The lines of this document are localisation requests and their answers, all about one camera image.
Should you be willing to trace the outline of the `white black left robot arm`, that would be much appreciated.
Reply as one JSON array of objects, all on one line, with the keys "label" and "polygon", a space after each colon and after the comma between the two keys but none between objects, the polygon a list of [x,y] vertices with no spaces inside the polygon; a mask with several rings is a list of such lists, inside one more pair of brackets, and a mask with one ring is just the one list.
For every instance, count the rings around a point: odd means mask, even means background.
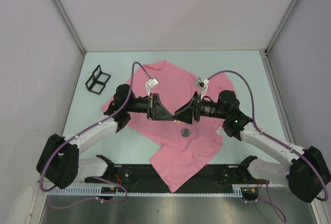
[{"label": "white black left robot arm", "polygon": [[36,165],[37,172],[55,187],[68,187],[79,174],[80,155],[103,138],[121,131],[131,120],[130,113],[146,114],[151,121],[173,121],[173,115],[163,106],[159,94],[136,97],[132,87],[117,87],[113,100],[104,112],[106,118],[67,139],[51,135]]}]

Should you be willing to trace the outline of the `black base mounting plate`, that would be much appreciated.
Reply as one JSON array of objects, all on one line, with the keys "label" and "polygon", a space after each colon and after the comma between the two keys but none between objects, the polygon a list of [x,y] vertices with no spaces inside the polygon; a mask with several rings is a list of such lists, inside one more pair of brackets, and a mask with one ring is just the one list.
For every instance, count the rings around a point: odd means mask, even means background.
[{"label": "black base mounting plate", "polygon": [[[152,165],[110,165],[101,178],[118,183],[126,189],[166,189],[170,192]],[[193,186],[211,188],[214,184],[256,185],[259,188],[265,183],[266,180],[252,177],[246,168],[239,165],[206,165],[179,189],[188,189]]]}]

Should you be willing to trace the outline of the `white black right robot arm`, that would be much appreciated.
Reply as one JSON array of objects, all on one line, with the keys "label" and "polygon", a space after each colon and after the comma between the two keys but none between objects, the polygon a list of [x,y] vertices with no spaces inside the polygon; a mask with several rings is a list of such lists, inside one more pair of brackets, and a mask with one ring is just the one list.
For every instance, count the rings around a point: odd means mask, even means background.
[{"label": "white black right robot arm", "polygon": [[322,200],[327,201],[326,185],[330,182],[330,171],[322,153],[313,146],[306,149],[265,133],[240,110],[239,105],[233,91],[219,93],[217,102],[203,100],[200,94],[194,93],[188,103],[175,111],[174,119],[187,124],[198,122],[202,116],[222,119],[227,136],[250,144],[276,160],[272,163],[248,157],[247,165],[238,171],[242,182],[251,183],[258,178],[288,186],[306,203],[319,199],[318,195],[323,191],[325,197]]}]

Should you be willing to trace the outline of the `white garment label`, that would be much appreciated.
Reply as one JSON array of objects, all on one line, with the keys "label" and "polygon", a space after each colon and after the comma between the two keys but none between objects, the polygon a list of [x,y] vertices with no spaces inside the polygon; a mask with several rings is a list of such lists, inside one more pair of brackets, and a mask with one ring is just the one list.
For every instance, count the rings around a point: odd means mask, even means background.
[{"label": "white garment label", "polygon": [[219,135],[219,136],[222,136],[223,135],[223,130],[221,128],[218,128],[216,130],[216,133]]}]

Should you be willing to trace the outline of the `round portrait pin badge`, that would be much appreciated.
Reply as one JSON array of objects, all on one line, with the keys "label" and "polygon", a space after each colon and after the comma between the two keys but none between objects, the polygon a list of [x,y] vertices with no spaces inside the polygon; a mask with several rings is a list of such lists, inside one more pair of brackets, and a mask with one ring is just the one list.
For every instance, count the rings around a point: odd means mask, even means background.
[{"label": "round portrait pin badge", "polygon": [[188,137],[188,136],[190,136],[190,130],[184,128],[184,129],[182,129],[181,134],[183,137]]}]

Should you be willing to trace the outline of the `pink t-shirt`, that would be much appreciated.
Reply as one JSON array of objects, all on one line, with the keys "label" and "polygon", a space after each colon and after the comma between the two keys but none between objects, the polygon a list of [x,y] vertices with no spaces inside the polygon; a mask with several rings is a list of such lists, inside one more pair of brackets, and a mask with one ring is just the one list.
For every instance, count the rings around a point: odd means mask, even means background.
[{"label": "pink t-shirt", "polygon": [[[136,96],[145,96],[148,75],[157,78],[153,92],[158,93],[162,104],[175,113],[199,89],[196,76],[166,60],[147,64],[139,69],[126,84],[132,84]],[[176,192],[187,180],[199,172],[222,148],[223,120],[202,117],[198,123],[188,125],[171,121],[149,121],[145,114],[131,113],[128,127],[146,136],[161,148],[150,158],[150,163],[168,186]],[[190,136],[183,137],[182,129],[189,129]]]}]

